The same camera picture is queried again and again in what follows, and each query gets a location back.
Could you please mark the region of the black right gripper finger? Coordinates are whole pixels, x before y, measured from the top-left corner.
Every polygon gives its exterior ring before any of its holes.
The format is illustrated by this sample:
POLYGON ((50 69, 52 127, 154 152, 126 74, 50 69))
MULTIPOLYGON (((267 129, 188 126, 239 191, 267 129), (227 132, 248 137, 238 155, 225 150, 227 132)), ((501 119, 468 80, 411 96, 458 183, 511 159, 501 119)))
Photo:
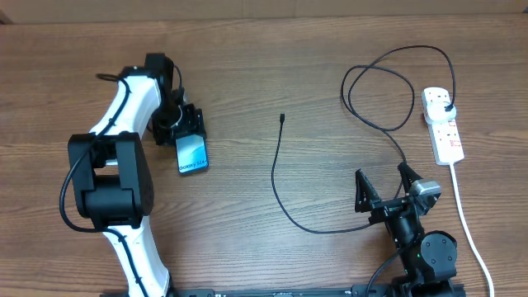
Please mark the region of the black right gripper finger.
POLYGON ((355 212, 365 213, 372 211, 375 207, 375 204, 381 202, 381 198, 361 169, 356 170, 355 176, 355 212))
POLYGON ((403 189, 406 194, 410 192, 410 188, 415 181, 421 180, 422 177, 418 175, 406 162, 401 162, 398 165, 398 170, 402 178, 403 189))

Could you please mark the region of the black Galaxy smartphone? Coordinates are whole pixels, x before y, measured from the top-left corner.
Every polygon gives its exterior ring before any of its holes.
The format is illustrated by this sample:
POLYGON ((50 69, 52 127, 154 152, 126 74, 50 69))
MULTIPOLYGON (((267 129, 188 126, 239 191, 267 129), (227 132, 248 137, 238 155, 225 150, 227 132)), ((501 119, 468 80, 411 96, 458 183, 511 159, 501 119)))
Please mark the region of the black Galaxy smartphone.
POLYGON ((198 134, 176 139, 179 173, 186 175, 209 167, 205 137, 198 134))

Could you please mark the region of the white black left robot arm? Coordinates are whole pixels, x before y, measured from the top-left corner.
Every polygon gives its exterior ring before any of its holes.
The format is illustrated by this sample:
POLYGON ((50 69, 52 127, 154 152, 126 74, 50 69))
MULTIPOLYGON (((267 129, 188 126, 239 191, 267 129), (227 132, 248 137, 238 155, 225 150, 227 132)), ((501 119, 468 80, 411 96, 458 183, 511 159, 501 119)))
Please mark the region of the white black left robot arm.
POLYGON ((154 186, 142 138, 149 131, 156 145, 173 147, 180 174, 204 171, 210 162, 203 113, 187 102, 181 70, 164 53, 98 78, 115 82, 117 93, 89 132, 68 141, 59 213, 71 229, 109 240, 128 283, 125 295, 175 296, 151 229, 154 186))

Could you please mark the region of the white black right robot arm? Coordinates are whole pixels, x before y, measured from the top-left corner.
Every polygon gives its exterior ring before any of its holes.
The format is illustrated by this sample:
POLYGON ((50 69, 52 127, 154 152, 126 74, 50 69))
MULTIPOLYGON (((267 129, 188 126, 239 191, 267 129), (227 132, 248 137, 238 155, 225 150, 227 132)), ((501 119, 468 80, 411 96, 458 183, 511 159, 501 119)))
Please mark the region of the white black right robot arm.
POLYGON ((456 276, 457 242, 444 231, 427 233, 420 218, 441 196, 441 185, 414 172, 406 162, 398 165, 404 196, 382 200, 366 175, 356 171, 355 211, 370 213, 369 223, 384 224, 396 252, 385 261, 366 285, 353 285, 354 296, 464 296, 462 285, 453 285, 456 276), (405 274, 388 284, 375 285, 382 270, 400 258, 405 274))

